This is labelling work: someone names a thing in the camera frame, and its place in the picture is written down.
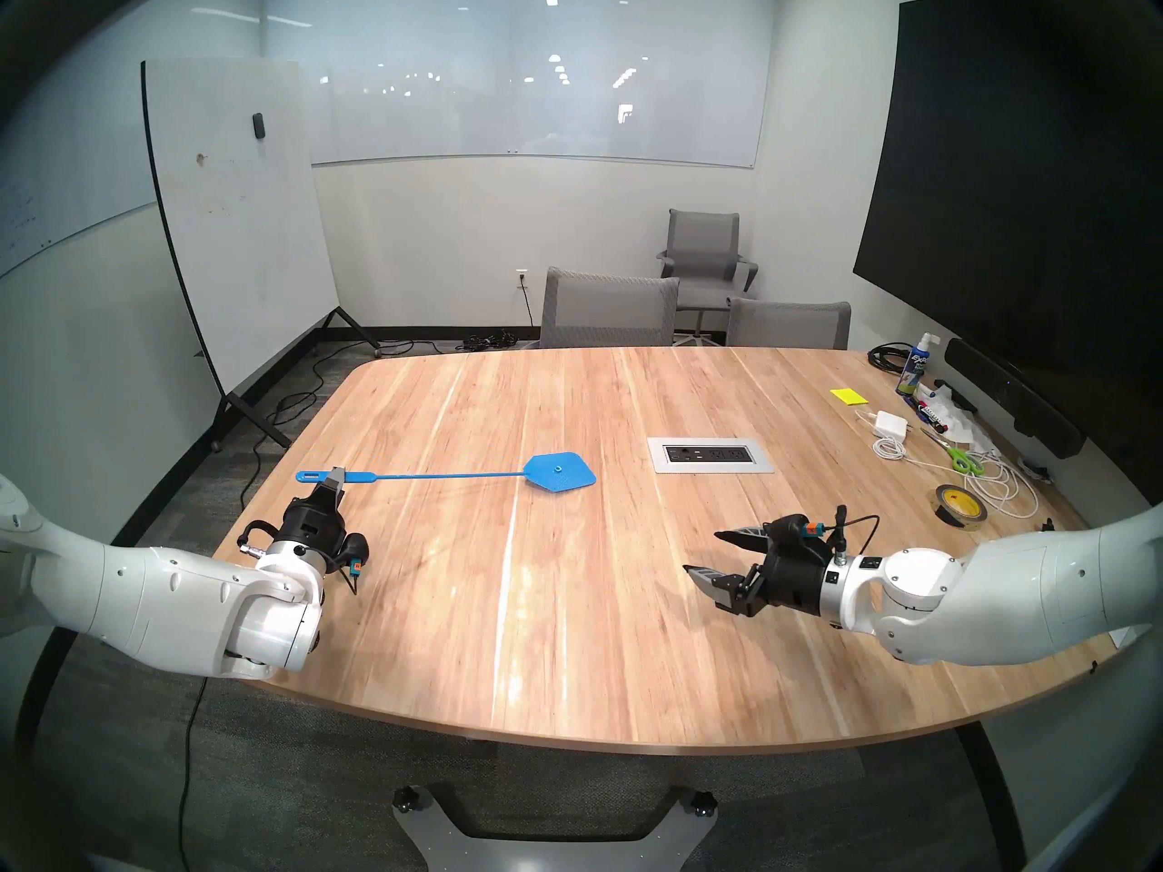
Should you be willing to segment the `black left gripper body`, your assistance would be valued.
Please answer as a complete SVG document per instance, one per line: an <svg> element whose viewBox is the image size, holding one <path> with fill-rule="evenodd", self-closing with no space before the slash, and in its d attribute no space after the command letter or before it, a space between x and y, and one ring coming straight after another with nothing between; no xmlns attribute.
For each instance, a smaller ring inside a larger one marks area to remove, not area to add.
<svg viewBox="0 0 1163 872"><path fill-rule="evenodd" d="M340 503L331 507L312 506L312 493L294 498L283 514L281 539L304 545L320 555L338 555L347 538L347 528Z"/></svg>

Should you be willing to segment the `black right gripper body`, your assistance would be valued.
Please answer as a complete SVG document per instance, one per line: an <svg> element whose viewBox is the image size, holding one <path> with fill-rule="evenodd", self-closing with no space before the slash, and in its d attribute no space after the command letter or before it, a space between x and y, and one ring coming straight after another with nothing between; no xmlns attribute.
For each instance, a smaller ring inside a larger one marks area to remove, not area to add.
<svg viewBox="0 0 1163 872"><path fill-rule="evenodd" d="M832 559L828 546L770 546L750 588L752 602L820 616L821 592Z"/></svg>

